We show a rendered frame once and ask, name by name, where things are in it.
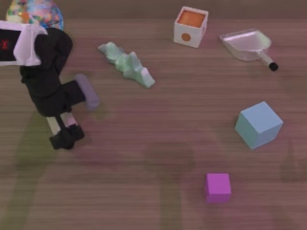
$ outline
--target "white and orange box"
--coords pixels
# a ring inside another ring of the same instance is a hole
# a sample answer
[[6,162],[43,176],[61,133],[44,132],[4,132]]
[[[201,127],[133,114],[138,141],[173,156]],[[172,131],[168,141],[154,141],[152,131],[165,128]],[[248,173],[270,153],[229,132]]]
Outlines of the white and orange box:
[[182,7],[174,25],[174,42],[198,48],[207,29],[209,12]]

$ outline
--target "dustpan handle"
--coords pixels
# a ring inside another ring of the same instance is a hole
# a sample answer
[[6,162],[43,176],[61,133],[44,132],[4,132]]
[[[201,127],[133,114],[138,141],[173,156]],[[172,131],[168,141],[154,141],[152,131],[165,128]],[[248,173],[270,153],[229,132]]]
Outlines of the dustpan handle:
[[278,65],[264,52],[260,51],[257,53],[258,57],[268,66],[272,71],[278,70]]

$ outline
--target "black handle tip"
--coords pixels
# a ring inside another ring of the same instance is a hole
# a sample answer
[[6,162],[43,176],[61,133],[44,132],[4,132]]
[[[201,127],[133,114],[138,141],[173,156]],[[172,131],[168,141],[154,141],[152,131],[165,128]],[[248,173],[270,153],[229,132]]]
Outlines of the black handle tip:
[[279,67],[275,62],[272,62],[271,64],[269,64],[269,68],[272,71],[276,71],[276,70],[278,70]]

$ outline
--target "toy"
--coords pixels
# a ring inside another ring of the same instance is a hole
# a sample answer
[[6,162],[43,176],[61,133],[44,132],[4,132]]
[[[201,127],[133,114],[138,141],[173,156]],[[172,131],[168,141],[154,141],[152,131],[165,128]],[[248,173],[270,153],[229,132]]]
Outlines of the toy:
[[65,84],[60,82],[59,75],[73,46],[71,38],[56,28],[0,21],[0,40],[6,44],[0,48],[0,65],[20,66],[22,83],[54,134],[50,138],[53,148],[72,149],[84,133],[71,107],[87,102],[93,110],[99,102],[84,75]]
[[208,203],[225,203],[231,197],[229,174],[208,173],[206,180],[206,200]]
[[147,89],[155,84],[155,80],[148,69],[142,66],[135,52],[125,54],[122,48],[112,42],[100,45],[98,50],[106,56],[109,63],[123,73],[124,78],[135,80]]
[[7,10],[6,20],[44,28],[64,28],[62,13],[53,0],[13,0]]
[[260,30],[249,29],[231,34],[221,35],[220,39],[230,53],[241,61],[261,59],[272,71],[278,70],[278,65],[267,55],[272,41]]
[[208,11],[182,7],[174,25],[174,42],[198,48],[207,29]]
[[240,112],[235,129],[253,150],[274,140],[282,125],[281,118],[266,102],[261,102]]

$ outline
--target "red mark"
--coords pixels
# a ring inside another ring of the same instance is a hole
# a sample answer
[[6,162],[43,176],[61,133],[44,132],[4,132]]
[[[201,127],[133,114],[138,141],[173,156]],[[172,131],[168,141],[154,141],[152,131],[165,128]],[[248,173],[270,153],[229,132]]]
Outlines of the red mark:
[[8,49],[8,40],[2,40],[0,43],[0,47],[2,50]]

